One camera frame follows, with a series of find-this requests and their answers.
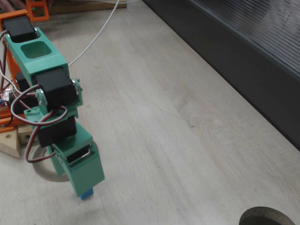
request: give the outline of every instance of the wooden base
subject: wooden base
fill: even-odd
[[[16,158],[21,157],[17,129],[0,134],[0,151],[3,151]]]
[[[112,9],[114,4],[93,2],[93,1],[55,1],[48,8],[49,14],[75,13],[85,11],[95,11],[101,9]],[[126,8],[127,4],[119,4],[118,8]]]
[[[18,126],[18,135],[21,144],[26,144],[29,141],[32,129],[29,125]]]

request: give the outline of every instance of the red wire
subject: red wire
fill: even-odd
[[[19,102],[21,103],[21,105],[23,105],[26,109],[30,109],[30,107],[28,107],[23,101],[19,100]]]
[[[10,85],[11,85],[11,83],[8,83],[7,85],[5,85],[5,86],[3,87],[3,90],[5,90],[6,88],[8,88]]]
[[[3,75],[5,75],[5,71],[6,71],[6,53],[7,53],[8,48],[7,48],[7,46],[4,42],[3,42],[3,45],[4,45],[3,64],[0,61],[0,68],[1,68],[1,71],[2,71]],[[4,78],[1,77],[0,91],[3,91],[3,84],[4,84]]]
[[[50,118],[52,115],[54,114],[54,111],[50,111],[50,113],[48,113],[44,118],[42,118],[40,120],[40,122],[44,122],[45,120],[47,120],[48,118]],[[38,130],[40,129],[41,127],[40,126],[37,126],[36,128],[34,128],[32,134],[31,134],[31,137],[30,137],[30,141],[28,142],[27,144],[27,147],[26,149],[29,149],[28,151],[26,151],[26,155],[25,155],[25,158],[26,158],[26,161],[29,162],[29,163],[37,163],[37,162],[41,162],[43,160],[46,160],[46,159],[49,159],[53,156],[55,156],[55,152],[52,153],[51,155],[49,156],[46,156],[46,157],[41,157],[41,158],[37,158],[37,159],[28,159],[28,156],[29,156],[29,153],[30,153],[30,150],[31,150],[31,147],[32,147],[32,144],[34,142],[34,139],[38,133]]]

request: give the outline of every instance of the light wood surface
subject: light wood surface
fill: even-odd
[[[70,62],[109,13],[40,27]],[[81,201],[0,153],[1,225],[237,225],[254,206],[300,222],[300,153],[142,2],[117,10],[70,74],[106,180]]]
[[[32,129],[29,125],[19,125],[18,126],[18,136],[21,144],[26,144],[29,141]]]
[[[10,156],[13,156],[16,158],[21,157],[18,129],[14,129],[12,131],[8,131],[5,133],[0,133],[0,149],[1,149],[1,152],[5,152],[6,154],[9,154]]]

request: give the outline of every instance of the blue object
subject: blue object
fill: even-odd
[[[92,194],[94,194],[93,188],[91,188],[90,190],[88,190],[84,194],[80,195],[79,197],[81,198],[81,200],[83,200],[83,199],[89,197]]]

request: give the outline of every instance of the orange frame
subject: orange frame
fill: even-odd
[[[3,30],[2,20],[17,17],[17,16],[26,15],[30,19],[31,22],[49,20],[49,13],[48,13],[46,0],[42,0],[42,1],[26,0],[26,5],[27,5],[27,8],[28,8],[28,11],[26,9],[23,9],[23,10],[10,12],[10,13],[0,14],[0,28],[1,28],[1,30]],[[32,8],[37,8],[37,7],[44,9],[44,16],[41,16],[41,17],[35,17],[34,16],[34,14],[32,12]],[[10,52],[9,49],[7,49],[6,58],[7,58],[8,69],[9,69],[10,75],[12,77],[12,81],[14,82],[14,84],[17,87],[18,85],[17,85],[15,77],[18,73],[21,72],[21,70],[20,70],[18,64],[16,63],[16,61],[15,61],[15,59],[14,59],[14,57],[13,57],[13,55]],[[1,107],[0,108],[0,126],[8,124],[10,122],[10,118],[11,118],[10,109],[7,106],[6,107]],[[0,128],[0,133],[5,133],[5,132],[8,132],[8,131],[12,131],[12,130],[15,129],[16,126],[21,125],[21,124],[23,124],[23,123],[14,118],[13,122],[9,126]]]

